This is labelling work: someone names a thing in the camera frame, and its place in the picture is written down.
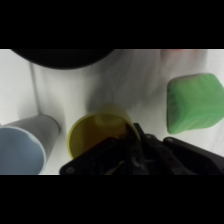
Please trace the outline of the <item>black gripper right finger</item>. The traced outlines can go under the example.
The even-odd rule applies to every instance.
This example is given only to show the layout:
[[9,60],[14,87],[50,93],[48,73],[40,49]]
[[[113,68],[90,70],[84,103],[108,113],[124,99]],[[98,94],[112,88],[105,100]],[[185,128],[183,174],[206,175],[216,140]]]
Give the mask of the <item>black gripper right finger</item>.
[[173,137],[160,141],[134,124],[150,175],[224,175],[224,157]]

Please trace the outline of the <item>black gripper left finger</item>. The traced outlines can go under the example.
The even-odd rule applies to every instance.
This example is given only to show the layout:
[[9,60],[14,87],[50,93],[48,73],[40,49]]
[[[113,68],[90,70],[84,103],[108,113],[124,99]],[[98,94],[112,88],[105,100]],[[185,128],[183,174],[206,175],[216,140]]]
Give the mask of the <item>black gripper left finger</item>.
[[60,175],[135,175],[139,168],[140,141],[131,134],[107,138],[63,165]]

